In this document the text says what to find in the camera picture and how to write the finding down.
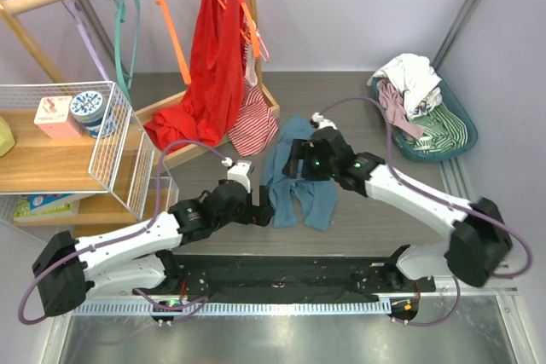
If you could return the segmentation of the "orange plastic hanger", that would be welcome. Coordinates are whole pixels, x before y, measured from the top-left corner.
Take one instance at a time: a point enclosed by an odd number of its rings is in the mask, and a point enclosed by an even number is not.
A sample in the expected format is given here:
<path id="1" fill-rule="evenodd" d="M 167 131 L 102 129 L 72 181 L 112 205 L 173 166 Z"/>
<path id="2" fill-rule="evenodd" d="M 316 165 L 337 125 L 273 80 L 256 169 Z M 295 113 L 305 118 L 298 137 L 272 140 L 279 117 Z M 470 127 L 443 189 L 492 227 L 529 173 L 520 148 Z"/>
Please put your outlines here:
<path id="1" fill-rule="evenodd" d="M 167 6 L 166 0 L 156 0 L 155 2 L 160 7 L 160 10 L 164 16 L 167 31 L 169 32 L 169 35 L 171 38 L 171 43 L 175 52 L 175 56 L 177 58 L 179 72 L 181 74 L 183 82 L 185 85 L 191 85 L 192 79 L 191 79 L 190 70 L 186 62 L 186 59 L 184 57 L 183 49 L 178 39 L 176 28 L 173 24 L 171 13 Z"/>

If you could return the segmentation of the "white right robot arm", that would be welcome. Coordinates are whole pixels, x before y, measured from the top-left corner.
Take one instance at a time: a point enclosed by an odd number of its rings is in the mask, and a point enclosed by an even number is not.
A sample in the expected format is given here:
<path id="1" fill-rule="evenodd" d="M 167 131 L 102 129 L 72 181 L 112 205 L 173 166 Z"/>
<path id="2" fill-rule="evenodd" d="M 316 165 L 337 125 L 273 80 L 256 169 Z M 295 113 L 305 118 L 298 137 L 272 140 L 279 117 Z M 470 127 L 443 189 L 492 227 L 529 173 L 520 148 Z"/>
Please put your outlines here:
<path id="1" fill-rule="evenodd" d="M 401 246 L 385 271 L 386 283 L 402 292 L 427 276 L 451 275 L 482 287 L 513 248 L 497 206 L 443 194 L 405 176 L 395 177 L 386 161 L 372 153 L 354 153 L 332 127 L 316 130 L 310 139 L 289 145 L 282 172 L 307 181 L 336 181 L 343 189 L 389 204 L 436 231 L 442 242 Z"/>

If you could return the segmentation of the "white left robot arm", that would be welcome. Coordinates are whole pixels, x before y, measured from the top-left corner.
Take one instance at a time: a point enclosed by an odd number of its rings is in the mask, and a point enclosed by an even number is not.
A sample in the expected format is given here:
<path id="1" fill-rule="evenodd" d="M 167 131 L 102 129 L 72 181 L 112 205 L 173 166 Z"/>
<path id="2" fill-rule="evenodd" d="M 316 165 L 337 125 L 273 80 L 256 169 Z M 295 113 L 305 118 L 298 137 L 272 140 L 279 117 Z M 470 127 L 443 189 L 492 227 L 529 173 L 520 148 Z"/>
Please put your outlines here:
<path id="1" fill-rule="evenodd" d="M 263 227 L 273 215 L 266 187 L 254 205 L 250 190 L 222 180 L 212 191 L 126 228 L 79 239 L 67 231 L 55 234 L 32 265 L 31 289 L 38 291 L 45 317 L 63 315 L 99 287 L 98 275 L 107 268 L 207 239 L 232 222 Z"/>

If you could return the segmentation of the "blue tank top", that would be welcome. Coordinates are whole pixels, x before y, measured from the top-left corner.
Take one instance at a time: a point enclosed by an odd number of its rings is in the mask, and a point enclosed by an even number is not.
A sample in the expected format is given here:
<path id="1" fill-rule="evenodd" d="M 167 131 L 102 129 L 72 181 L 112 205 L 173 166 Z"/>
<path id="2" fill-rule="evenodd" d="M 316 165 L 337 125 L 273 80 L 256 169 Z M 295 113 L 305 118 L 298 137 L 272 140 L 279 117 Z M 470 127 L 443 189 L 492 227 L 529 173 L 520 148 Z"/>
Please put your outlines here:
<path id="1" fill-rule="evenodd" d="M 275 211 L 273 224 L 276 228 L 291 228 L 298 224 L 293 201 L 301 206 L 303 224 L 320 230 L 328 230 L 338 202 L 334 183 L 310 181 L 302 177 L 303 164 L 297 163 L 296 177 L 286 176 L 282 169 L 287 164 L 293 141 L 307 140 L 313 128 L 309 121 L 298 115 L 291 117 L 282 127 L 277 144 L 268 156 L 260 184 L 268 190 L 270 204 Z"/>

